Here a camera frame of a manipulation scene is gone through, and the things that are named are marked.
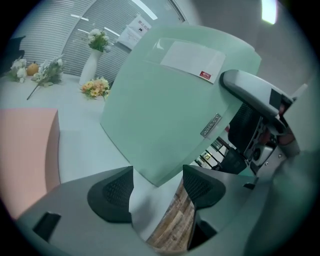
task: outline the white sign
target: white sign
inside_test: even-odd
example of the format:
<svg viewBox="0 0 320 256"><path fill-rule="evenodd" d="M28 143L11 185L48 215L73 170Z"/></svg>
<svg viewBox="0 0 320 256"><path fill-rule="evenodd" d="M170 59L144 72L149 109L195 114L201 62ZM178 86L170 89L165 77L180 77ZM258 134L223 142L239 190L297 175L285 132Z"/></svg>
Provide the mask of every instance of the white sign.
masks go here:
<svg viewBox="0 0 320 256"><path fill-rule="evenodd" d="M117 39L117 42L132 50L141 37L149 31L149 29L151 29L151 25L142 18L141 15L138 15L129 25L126 26Z"/></svg>
<svg viewBox="0 0 320 256"><path fill-rule="evenodd" d="M161 65L188 72L214 83L226 55L200 44L175 41L161 61Z"/></svg>
<svg viewBox="0 0 320 256"><path fill-rule="evenodd" d="M117 41L132 50L140 39L140 35L126 26L125 30L121 33Z"/></svg>
<svg viewBox="0 0 320 256"><path fill-rule="evenodd" d="M151 25L144 18L142 18L141 15L138 15L128 25L128 27L141 37L143 37L149 31L149 29L151 29Z"/></svg>

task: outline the wooden floor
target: wooden floor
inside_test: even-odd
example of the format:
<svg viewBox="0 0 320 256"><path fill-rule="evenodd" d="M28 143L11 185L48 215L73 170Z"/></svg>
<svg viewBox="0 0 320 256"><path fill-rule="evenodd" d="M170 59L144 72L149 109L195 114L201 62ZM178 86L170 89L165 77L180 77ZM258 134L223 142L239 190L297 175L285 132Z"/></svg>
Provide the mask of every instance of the wooden floor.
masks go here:
<svg viewBox="0 0 320 256"><path fill-rule="evenodd" d="M194 215L194 205L181 180L164 217L146 242L161 254L186 252Z"/></svg>

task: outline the pink counter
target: pink counter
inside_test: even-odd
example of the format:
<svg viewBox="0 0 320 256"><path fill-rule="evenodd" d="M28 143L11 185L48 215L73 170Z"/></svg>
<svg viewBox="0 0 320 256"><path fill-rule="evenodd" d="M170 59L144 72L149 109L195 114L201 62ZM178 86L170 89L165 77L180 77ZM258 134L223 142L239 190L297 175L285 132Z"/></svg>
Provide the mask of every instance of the pink counter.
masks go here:
<svg viewBox="0 0 320 256"><path fill-rule="evenodd" d="M60 184L58 110L0 109L0 196L12 218Z"/></svg>

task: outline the white wall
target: white wall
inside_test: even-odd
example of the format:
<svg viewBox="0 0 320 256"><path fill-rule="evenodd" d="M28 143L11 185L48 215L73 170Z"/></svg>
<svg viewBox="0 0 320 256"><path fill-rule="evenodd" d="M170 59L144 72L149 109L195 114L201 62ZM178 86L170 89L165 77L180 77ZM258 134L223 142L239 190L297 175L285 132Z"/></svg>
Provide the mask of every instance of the white wall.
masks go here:
<svg viewBox="0 0 320 256"><path fill-rule="evenodd" d="M262 58L257 75L289 95L308 82L318 64L303 32L281 6L275 25L260 24L255 50Z"/></svg>
<svg viewBox="0 0 320 256"><path fill-rule="evenodd" d="M278 5L274 25L262 20L260 0L175 0L186 19L236 36L261 56L258 76L291 95L307 83L317 63L308 41Z"/></svg>
<svg viewBox="0 0 320 256"><path fill-rule="evenodd" d="M197 4L193 0L172 0L190 25L203 25Z"/></svg>

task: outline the white vase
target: white vase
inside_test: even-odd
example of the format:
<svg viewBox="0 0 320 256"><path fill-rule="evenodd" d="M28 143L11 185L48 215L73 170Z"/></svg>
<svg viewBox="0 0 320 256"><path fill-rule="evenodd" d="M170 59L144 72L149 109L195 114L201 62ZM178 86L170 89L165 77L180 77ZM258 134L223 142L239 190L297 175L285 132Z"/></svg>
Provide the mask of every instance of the white vase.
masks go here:
<svg viewBox="0 0 320 256"><path fill-rule="evenodd" d="M97 71L98 61L103 54L102 51L92 49L91 55L87 59L79 81L79 85L84 85L86 82L95 78L95 74Z"/></svg>

